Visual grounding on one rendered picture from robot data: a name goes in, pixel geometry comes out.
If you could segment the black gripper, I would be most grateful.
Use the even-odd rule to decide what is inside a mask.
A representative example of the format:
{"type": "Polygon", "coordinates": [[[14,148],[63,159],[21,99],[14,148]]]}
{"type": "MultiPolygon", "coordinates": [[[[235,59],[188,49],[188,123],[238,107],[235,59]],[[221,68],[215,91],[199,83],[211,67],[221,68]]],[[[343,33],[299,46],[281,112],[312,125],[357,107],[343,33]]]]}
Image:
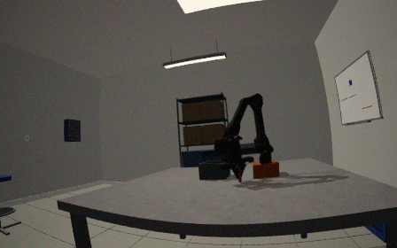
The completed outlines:
{"type": "Polygon", "coordinates": [[[253,163],[254,162],[254,158],[252,156],[246,156],[244,158],[241,157],[241,149],[239,150],[234,150],[234,151],[230,151],[230,163],[222,163],[219,165],[219,169],[221,170],[228,170],[231,169],[231,171],[235,174],[235,176],[239,177],[239,171],[238,168],[240,167],[241,169],[241,177],[243,174],[243,171],[245,169],[246,166],[246,162],[248,161],[249,163],[253,163]]]}

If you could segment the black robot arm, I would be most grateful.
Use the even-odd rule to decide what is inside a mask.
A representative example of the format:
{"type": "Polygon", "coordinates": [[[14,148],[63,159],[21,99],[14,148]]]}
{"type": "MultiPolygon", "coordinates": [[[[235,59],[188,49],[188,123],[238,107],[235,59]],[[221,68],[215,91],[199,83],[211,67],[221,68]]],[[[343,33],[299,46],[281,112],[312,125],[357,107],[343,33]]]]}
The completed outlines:
{"type": "Polygon", "coordinates": [[[216,153],[225,151],[234,151],[241,149],[239,140],[243,140],[238,136],[240,130],[240,122],[245,114],[246,107],[250,105],[254,112],[254,123],[256,129],[256,138],[253,139],[255,149],[260,153],[260,164],[266,165],[272,163],[271,152],[273,147],[269,144],[269,139],[266,137],[264,123],[261,113],[263,105],[263,97],[260,94],[245,97],[240,100],[237,110],[229,125],[224,130],[222,140],[215,140],[214,150],[216,153]],[[235,136],[235,138],[233,138],[235,136]]]}

